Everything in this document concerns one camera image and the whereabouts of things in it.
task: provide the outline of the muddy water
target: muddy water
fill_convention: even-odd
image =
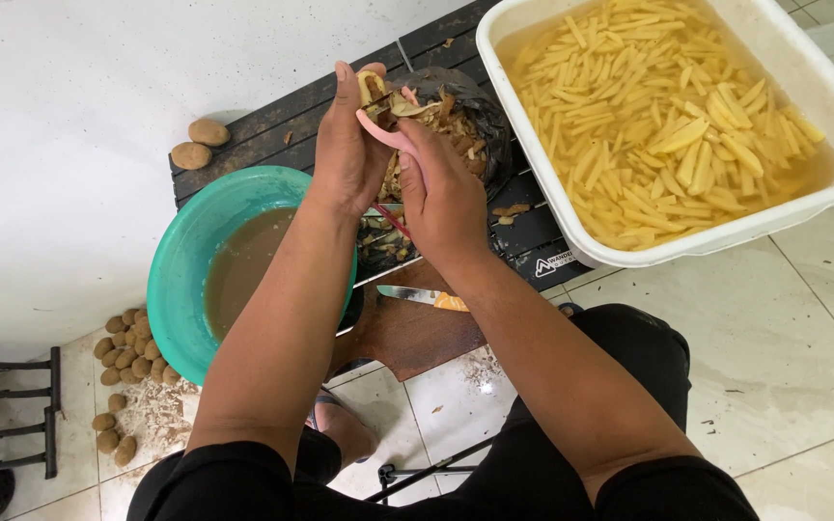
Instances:
[[[205,281],[205,314],[211,333],[224,340],[266,274],[295,207],[280,207],[248,220],[227,238]]]

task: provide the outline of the white plastic tub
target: white plastic tub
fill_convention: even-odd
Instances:
[[[811,219],[834,206],[834,182],[815,194],[645,251],[619,251],[581,226],[494,49],[505,37],[586,0],[505,0],[478,25],[478,50],[562,233],[588,256],[626,268],[706,255]],[[834,148],[834,65],[774,0],[706,0]]]

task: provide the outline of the white wall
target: white wall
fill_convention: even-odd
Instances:
[[[0,360],[145,299],[195,118],[270,103],[469,0],[0,0]]]

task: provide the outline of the knife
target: knife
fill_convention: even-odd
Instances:
[[[404,288],[401,286],[376,286],[375,288],[378,289],[379,293],[385,295],[386,297],[430,304],[434,308],[439,308],[441,310],[466,313],[469,311],[468,306],[465,305],[465,302],[462,302],[462,299],[459,297],[452,297],[445,291]]]
[[[384,207],[388,211],[398,211],[398,210],[404,208],[404,205],[402,205],[400,203],[389,203],[389,204],[383,204],[383,205],[379,205],[379,206]],[[377,209],[375,209],[373,207],[370,207],[369,209],[365,210],[365,213],[363,214],[363,216],[364,217],[382,217],[382,214],[379,213]]]

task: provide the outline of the orange knife handle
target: orange knife handle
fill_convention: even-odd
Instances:
[[[452,297],[445,291],[440,292],[439,297],[436,297],[436,302],[433,303],[433,307],[441,310],[451,310],[453,312],[468,313],[469,311],[469,307],[465,305],[465,302],[462,302],[462,299]]]

